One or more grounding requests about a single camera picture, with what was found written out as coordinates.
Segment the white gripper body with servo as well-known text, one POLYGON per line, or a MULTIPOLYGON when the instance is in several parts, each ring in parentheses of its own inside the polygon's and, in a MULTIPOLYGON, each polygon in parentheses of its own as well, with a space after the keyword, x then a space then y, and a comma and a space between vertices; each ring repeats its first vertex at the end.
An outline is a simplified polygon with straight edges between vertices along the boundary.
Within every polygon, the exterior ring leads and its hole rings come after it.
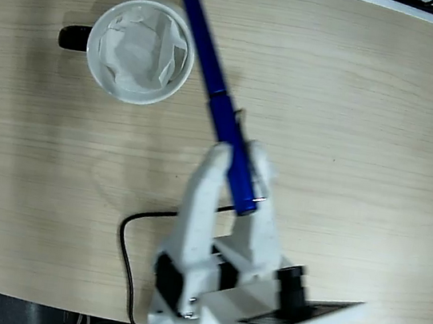
POLYGON ((281 254, 171 239, 155 263, 148 324, 256 324, 278 307, 281 254))

